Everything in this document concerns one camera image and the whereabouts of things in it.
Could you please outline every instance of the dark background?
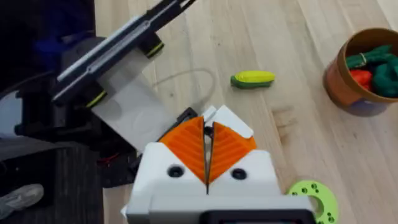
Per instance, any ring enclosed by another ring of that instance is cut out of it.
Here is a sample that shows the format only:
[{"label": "dark background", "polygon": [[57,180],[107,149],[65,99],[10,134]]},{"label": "dark background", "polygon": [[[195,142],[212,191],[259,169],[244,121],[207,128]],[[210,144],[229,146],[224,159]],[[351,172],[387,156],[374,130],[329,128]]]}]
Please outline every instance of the dark background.
[{"label": "dark background", "polygon": [[[94,36],[93,9],[93,0],[0,1],[0,92],[47,71],[57,75],[62,54]],[[0,196],[40,182],[45,197],[0,223],[103,223],[96,158],[71,147],[4,161]]]}]

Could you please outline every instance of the wooden table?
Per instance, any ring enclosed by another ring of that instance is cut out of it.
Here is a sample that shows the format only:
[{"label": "wooden table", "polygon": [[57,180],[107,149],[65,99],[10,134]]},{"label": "wooden table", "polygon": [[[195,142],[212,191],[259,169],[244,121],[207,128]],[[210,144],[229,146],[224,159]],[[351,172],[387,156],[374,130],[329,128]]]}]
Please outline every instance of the wooden table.
[{"label": "wooden table", "polygon": [[[97,34],[109,35],[156,2],[96,0]],[[322,85],[350,35],[398,29],[396,10],[396,0],[198,0],[159,31],[166,48],[143,75],[176,115],[192,105],[231,108],[271,152],[282,190],[302,178],[319,180],[338,198],[340,223],[398,223],[397,105],[355,117]],[[193,68],[211,74],[167,80]],[[269,89],[232,89],[229,77],[242,70],[268,70],[277,80]],[[123,222],[119,210],[130,188],[104,191],[106,223]]]}]

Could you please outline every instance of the black cable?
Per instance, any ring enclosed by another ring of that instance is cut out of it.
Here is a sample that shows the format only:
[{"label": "black cable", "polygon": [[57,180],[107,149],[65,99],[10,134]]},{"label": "black cable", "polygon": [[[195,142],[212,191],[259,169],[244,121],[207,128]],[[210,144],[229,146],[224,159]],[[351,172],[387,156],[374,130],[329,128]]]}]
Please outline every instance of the black cable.
[{"label": "black cable", "polygon": [[45,78],[45,77],[50,76],[50,75],[52,75],[52,74],[53,74],[53,71],[45,72],[45,73],[40,73],[40,74],[34,75],[34,76],[32,76],[32,77],[29,77],[29,78],[27,78],[27,79],[25,79],[25,80],[23,80],[23,81],[21,81],[21,82],[19,82],[19,83],[16,83],[16,84],[10,86],[9,88],[6,88],[4,91],[2,91],[2,92],[0,93],[0,101],[1,101],[5,96],[7,96],[8,94],[10,94],[11,92],[13,92],[13,91],[15,91],[15,90],[19,90],[19,89],[20,89],[21,87],[23,87],[24,85],[26,85],[26,84],[28,84],[28,83],[30,83],[30,82],[39,80],[39,79],[41,79],[41,78]]},{"label": "black cable", "polygon": [[182,10],[182,11],[185,11],[185,10],[188,9],[188,7],[190,7],[195,1],[196,1],[196,0],[189,0],[189,2],[185,3],[185,4],[182,6],[181,10]]}]

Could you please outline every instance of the screw hole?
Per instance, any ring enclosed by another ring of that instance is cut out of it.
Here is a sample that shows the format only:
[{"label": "screw hole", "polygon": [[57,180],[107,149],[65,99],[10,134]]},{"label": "screw hole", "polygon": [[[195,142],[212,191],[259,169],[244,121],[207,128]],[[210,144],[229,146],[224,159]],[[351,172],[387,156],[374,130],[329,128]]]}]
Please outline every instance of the screw hole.
[{"label": "screw hole", "polygon": [[232,170],[232,177],[236,180],[244,180],[248,177],[246,171],[244,171],[243,169],[233,169]]},{"label": "screw hole", "polygon": [[183,169],[183,167],[174,165],[174,166],[171,166],[171,167],[168,169],[167,174],[168,174],[169,177],[171,177],[171,178],[179,178],[179,177],[181,177],[182,175],[184,175],[184,169]]}]

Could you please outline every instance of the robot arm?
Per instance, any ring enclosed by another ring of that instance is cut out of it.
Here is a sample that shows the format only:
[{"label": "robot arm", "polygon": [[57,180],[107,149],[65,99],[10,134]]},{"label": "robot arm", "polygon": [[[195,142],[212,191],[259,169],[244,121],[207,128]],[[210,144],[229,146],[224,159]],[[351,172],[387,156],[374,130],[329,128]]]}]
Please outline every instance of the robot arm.
[{"label": "robot arm", "polygon": [[281,194],[270,154],[256,149],[252,129],[226,106],[147,145],[126,216],[129,223],[315,223],[309,198]]}]

